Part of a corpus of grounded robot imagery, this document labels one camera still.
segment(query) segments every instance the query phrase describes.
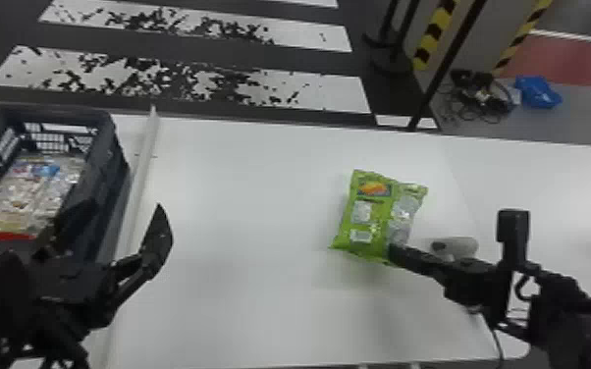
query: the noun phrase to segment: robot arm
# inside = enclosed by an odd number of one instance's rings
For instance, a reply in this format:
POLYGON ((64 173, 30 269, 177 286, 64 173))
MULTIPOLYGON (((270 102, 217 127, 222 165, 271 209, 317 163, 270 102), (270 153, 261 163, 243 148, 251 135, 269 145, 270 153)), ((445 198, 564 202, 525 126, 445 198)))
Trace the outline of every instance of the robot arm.
POLYGON ((43 358, 42 369, 81 369, 88 368, 82 340, 110 325, 117 309, 158 274, 173 238, 158 205, 139 253, 111 264, 45 257, 44 245, 24 260, 16 250, 26 245, 19 243, 0 243, 0 369, 24 358, 43 358))
POLYGON ((467 258, 446 262, 414 248, 390 247, 389 259, 408 271, 434 278, 444 297, 481 312, 491 330, 499 330, 548 353, 553 369, 591 369, 591 297, 570 277, 543 270, 526 260, 529 213, 502 210, 497 240, 503 244, 497 265, 467 258), (508 317, 514 273, 522 275, 516 295, 529 280, 540 291, 530 302, 526 324, 508 317))

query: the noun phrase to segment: white table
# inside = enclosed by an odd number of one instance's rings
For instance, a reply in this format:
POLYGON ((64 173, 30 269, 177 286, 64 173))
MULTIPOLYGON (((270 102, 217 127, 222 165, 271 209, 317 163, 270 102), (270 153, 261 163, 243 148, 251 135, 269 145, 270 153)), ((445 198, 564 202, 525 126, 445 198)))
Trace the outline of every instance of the white table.
MULTIPOLYGON (((591 293, 589 147, 162 119, 154 153, 136 227, 162 202, 175 246, 120 310, 110 369, 494 358, 482 321, 434 282, 327 249, 354 168, 430 187, 420 248, 473 236, 496 261, 497 210, 532 210, 530 258, 591 293)), ((502 340, 509 358, 527 351, 502 340)))

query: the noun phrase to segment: crosswalk stripe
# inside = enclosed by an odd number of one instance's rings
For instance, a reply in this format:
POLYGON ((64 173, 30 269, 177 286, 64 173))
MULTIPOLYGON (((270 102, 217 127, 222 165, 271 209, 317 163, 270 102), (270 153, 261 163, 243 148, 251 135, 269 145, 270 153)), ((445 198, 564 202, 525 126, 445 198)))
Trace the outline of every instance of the crosswalk stripe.
POLYGON ((292 4, 300 4, 300 5, 311 5, 316 7, 324 7, 324 8, 338 8, 339 4, 337 4, 337 0, 270 0, 270 1, 279 1, 283 3, 292 3, 292 4))
POLYGON ((351 52, 343 26, 110 0, 54 0, 41 22, 351 52))
POLYGON ((16 46, 0 86, 369 114, 360 78, 16 46))

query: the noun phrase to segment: snack bag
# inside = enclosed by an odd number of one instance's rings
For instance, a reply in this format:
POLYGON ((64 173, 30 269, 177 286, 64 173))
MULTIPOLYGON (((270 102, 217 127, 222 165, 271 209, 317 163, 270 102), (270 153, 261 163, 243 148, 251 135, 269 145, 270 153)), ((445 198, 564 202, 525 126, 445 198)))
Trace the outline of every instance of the snack bag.
POLYGON ((414 214, 427 192, 420 184, 355 170, 342 224, 330 247, 389 263, 388 245, 406 246, 414 214))

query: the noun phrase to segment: white object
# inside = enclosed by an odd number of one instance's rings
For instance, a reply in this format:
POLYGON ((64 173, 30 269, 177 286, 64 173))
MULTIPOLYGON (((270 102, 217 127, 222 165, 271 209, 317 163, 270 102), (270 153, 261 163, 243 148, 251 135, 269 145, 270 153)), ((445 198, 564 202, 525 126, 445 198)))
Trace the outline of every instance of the white object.
POLYGON ((144 184, 146 182, 146 173, 149 169, 149 163, 153 156, 153 149, 156 143, 156 136, 160 129, 160 117, 156 113, 155 105, 151 105, 151 111, 145 124, 144 141, 142 142, 139 156, 137 157, 137 165, 131 176, 133 178, 131 189, 129 191, 129 200, 126 203, 124 210, 124 220, 119 232, 119 247, 117 247, 117 258, 127 256, 129 248, 131 248, 131 239, 136 233, 143 234, 144 230, 139 230, 135 227, 135 220, 137 219, 137 210, 144 192, 144 184))
POLYGON ((431 252, 448 261, 474 257, 479 241, 474 237, 446 237, 431 243, 431 252))

